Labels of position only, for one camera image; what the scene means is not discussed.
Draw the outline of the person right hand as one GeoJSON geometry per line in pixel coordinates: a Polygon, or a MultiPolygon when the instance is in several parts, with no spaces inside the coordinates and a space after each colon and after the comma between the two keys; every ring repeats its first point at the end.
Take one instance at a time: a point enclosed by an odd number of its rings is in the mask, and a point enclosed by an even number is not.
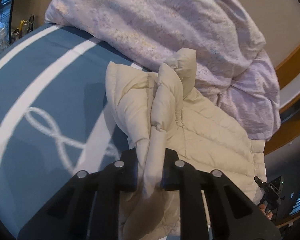
{"type": "Polygon", "coordinates": [[[258,205],[259,210],[269,219],[271,220],[273,217],[273,212],[269,211],[265,204],[258,205]]]}

